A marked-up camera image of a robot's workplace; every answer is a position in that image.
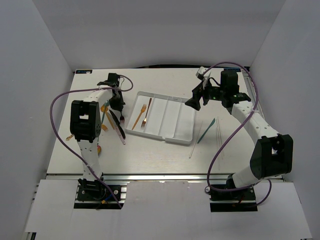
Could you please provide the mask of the black knife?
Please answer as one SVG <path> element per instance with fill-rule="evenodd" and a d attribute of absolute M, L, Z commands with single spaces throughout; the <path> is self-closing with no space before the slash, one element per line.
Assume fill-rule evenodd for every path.
<path fill-rule="evenodd" d="M 120 124 L 117 116 L 114 114 L 114 112 L 113 112 L 112 110 L 109 110 L 109 112 L 110 112 L 110 114 L 111 114 L 114 122 L 115 122 L 116 125 L 118 126 L 118 128 L 119 128 L 119 130 L 120 130 L 120 132 L 121 132 L 121 134 L 122 134 L 122 137 L 123 137 L 124 139 L 126 139 L 125 132 L 124 132 L 124 130 L 122 129 L 121 124 Z"/>

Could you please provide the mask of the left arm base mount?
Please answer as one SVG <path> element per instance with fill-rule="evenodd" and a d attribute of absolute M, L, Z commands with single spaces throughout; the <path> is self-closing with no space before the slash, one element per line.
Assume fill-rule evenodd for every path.
<path fill-rule="evenodd" d="M 109 188 L 98 180 L 78 179 L 74 209 L 120 210 L 124 205 L 124 186 L 111 184 Z"/>

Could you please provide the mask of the orange plastic fork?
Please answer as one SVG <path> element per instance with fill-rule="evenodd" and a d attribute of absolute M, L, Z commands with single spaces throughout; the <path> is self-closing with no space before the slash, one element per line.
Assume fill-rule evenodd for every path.
<path fill-rule="evenodd" d="M 107 132 L 108 131 L 108 127 L 104 124 L 101 125 L 101 129 L 104 131 L 104 132 Z"/>
<path fill-rule="evenodd" d="M 136 118 L 136 120 L 135 120 L 135 122 L 134 122 L 134 124 L 133 124 L 133 126 L 132 126 L 132 130 L 134 130 L 134 128 L 136 127 L 136 125 L 137 125 L 140 117 L 141 117 L 142 114 L 145 112 L 146 108 L 147 108 L 147 105 L 146 105 L 146 104 L 143 104 L 143 106 L 142 106 L 142 108 L 141 108 L 141 110 L 140 110 L 140 113 L 139 113 L 138 117 Z"/>

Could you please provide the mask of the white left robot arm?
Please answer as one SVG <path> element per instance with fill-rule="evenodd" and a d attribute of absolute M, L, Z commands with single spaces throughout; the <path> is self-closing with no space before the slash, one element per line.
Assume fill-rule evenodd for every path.
<path fill-rule="evenodd" d="M 71 103 L 70 132 L 74 135 L 83 159 L 83 178 L 94 182 L 103 176 L 98 155 L 98 138 L 102 130 L 100 107 L 109 106 L 121 111 L 124 106 L 122 92 L 112 89 L 94 90 L 82 100 Z"/>

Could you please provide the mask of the rose gold metal fork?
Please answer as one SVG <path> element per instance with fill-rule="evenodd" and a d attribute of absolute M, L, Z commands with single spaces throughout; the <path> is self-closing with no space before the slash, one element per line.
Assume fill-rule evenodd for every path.
<path fill-rule="evenodd" d="M 142 121 L 141 123 L 141 127 L 144 128 L 146 123 L 147 123 L 147 117 L 148 117 L 148 112 L 149 112 L 149 109 L 150 109 L 150 106 L 151 106 L 151 102 L 152 102 L 152 98 L 149 99 L 149 102 L 148 102 L 148 106 L 147 106 L 147 110 L 146 110 L 146 114 L 145 114 L 145 118 L 144 120 Z"/>

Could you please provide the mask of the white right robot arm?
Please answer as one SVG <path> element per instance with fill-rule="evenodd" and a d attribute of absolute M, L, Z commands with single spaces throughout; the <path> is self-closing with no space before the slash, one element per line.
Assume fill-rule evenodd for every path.
<path fill-rule="evenodd" d="M 238 74 L 234 70 L 223 70 L 220 83 L 213 86 L 211 72 L 200 67 L 196 73 L 200 79 L 192 90 L 192 98 L 185 105 L 200 110 L 201 101 L 220 101 L 222 106 L 240 122 L 255 144 L 249 165 L 232 174 L 225 187 L 226 195 L 236 200 L 243 195 L 246 187 L 251 187 L 262 179 L 288 174 L 292 171 L 294 141 L 288 134 L 280 134 L 255 111 L 251 98 L 240 92 Z"/>

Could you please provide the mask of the teal plastic knife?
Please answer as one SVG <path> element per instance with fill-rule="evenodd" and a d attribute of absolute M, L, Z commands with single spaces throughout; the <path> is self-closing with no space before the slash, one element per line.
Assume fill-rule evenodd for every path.
<path fill-rule="evenodd" d="M 197 144 L 199 144 L 201 142 L 201 140 L 204 138 L 204 136 L 207 134 L 207 132 L 209 131 L 209 129 L 215 124 L 216 119 L 213 118 L 213 120 L 211 121 L 211 123 L 208 125 L 208 127 L 206 128 L 206 130 L 203 132 L 203 134 L 201 135 L 201 137 L 199 138 L 199 140 L 197 141 Z"/>

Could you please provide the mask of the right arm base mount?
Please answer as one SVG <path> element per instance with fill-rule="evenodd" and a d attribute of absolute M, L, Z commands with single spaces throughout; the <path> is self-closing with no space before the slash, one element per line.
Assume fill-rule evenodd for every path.
<path fill-rule="evenodd" d="M 206 186 L 212 213 L 257 212 L 258 206 L 253 187 L 237 191 L 216 191 Z"/>

